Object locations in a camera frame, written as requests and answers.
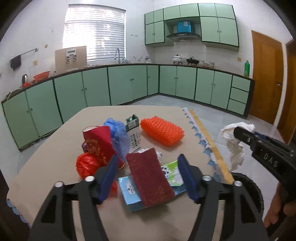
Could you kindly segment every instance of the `window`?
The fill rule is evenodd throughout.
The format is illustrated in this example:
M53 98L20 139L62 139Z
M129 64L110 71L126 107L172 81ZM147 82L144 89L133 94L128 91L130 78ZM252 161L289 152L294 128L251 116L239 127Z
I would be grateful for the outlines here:
M68 6L63 48L85 46L87 60L125 58L125 10L86 4Z

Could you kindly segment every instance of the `blue box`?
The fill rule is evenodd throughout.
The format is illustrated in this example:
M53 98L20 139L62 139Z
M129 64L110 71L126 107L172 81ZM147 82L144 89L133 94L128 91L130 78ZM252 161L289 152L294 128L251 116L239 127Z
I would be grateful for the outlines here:
M137 186L133 181L132 176L118 178L119 186L124 198L124 201L131 212L138 211L146 208L140 198L140 194L137 190ZM182 184L179 187L172 187L175 196L186 191L185 185Z
M178 33L192 33L190 21L180 21L177 24Z

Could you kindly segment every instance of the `orange wooden door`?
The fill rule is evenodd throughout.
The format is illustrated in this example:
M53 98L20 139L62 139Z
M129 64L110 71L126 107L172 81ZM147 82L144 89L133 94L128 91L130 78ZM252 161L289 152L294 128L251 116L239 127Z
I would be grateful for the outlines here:
M281 136L288 144L296 127L296 41L287 44L288 78L285 102L277 126Z
M255 88L250 114L274 123L281 98L284 60L282 44L252 31Z

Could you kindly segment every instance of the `black towel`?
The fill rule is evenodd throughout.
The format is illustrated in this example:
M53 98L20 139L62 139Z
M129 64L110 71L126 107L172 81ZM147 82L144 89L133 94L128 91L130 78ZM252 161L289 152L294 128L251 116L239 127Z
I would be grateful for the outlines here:
M12 67L13 70L20 67L21 61L20 61L20 55L14 57L10 62L10 67Z

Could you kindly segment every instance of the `white pot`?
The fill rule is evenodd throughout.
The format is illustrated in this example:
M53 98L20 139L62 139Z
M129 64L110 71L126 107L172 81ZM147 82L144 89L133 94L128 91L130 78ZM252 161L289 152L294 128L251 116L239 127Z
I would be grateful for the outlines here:
M183 60L183 58L181 56L179 56L178 54L173 57L173 62L181 63L182 60Z

